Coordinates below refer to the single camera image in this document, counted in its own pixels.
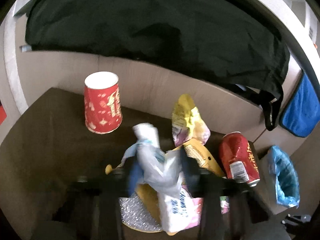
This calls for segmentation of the black cloth bag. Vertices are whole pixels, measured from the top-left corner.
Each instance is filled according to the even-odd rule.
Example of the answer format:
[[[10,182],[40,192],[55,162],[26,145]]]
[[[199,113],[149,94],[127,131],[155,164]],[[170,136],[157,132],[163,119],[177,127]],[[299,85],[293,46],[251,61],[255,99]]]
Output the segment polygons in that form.
[[[244,0],[36,0],[25,41],[33,50],[76,51],[153,63],[240,92],[271,131],[290,53],[281,34]]]

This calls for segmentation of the clear plastic bag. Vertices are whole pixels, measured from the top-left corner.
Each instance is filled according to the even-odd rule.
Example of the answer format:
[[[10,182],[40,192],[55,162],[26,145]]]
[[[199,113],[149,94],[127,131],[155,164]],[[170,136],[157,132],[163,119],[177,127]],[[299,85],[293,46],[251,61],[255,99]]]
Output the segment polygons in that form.
[[[177,151],[164,153],[158,130],[150,123],[133,126],[137,142],[124,153],[121,166],[133,161],[129,168],[127,190],[133,194],[138,184],[148,184],[158,193],[177,198],[182,187],[181,160]]]

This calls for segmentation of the red paper cup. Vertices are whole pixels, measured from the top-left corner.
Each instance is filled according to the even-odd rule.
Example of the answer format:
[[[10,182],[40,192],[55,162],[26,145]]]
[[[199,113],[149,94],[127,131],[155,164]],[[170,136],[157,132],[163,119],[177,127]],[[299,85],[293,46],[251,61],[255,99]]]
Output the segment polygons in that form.
[[[123,116],[118,82],[113,72],[95,72],[85,78],[85,125],[89,131],[107,134],[120,126]]]

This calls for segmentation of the blue towel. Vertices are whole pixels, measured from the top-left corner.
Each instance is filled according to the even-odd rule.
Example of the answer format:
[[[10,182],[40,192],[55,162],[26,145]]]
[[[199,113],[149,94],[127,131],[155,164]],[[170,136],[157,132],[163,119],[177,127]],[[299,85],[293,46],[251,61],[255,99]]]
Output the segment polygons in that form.
[[[319,99],[306,74],[281,113],[279,124],[292,135],[306,138],[319,122]]]

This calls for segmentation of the white countertop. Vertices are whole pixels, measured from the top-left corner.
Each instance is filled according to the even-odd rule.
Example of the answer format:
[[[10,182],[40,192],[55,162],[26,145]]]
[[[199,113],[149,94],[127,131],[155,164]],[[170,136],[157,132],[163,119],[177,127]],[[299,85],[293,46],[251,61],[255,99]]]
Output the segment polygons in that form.
[[[303,25],[283,0],[257,0],[264,5],[276,20],[279,20],[293,36],[293,40],[298,43],[301,61],[304,71],[308,75],[313,86],[319,85],[319,55],[313,45],[312,40],[305,32]]]

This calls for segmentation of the white tissue pack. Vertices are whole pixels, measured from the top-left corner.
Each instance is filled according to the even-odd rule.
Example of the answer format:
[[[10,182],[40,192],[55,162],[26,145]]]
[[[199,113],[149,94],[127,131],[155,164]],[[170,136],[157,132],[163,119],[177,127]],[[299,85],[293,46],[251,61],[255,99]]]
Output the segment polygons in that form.
[[[158,194],[161,226],[167,234],[172,235],[182,231],[190,224],[189,200],[189,193],[184,188],[181,188],[177,198],[163,193]]]

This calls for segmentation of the red soda can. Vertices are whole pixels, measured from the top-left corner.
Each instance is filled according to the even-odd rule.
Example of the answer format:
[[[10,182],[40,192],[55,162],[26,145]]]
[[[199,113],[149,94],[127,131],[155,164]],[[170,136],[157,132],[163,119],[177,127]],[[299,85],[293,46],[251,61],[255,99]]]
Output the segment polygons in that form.
[[[260,181],[257,162],[248,140],[240,132],[222,138],[219,157],[228,179],[255,187]]]

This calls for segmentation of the yellow snack bag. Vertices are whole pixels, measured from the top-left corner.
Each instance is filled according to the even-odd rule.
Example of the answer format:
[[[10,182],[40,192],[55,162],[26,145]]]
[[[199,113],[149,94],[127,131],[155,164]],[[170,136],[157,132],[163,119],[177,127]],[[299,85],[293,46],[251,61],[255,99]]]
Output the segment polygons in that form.
[[[205,145],[210,130],[202,120],[198,108],[189,94],[182,94],[175,103],[172,112],[172,137],[176,147],[196,139]]]

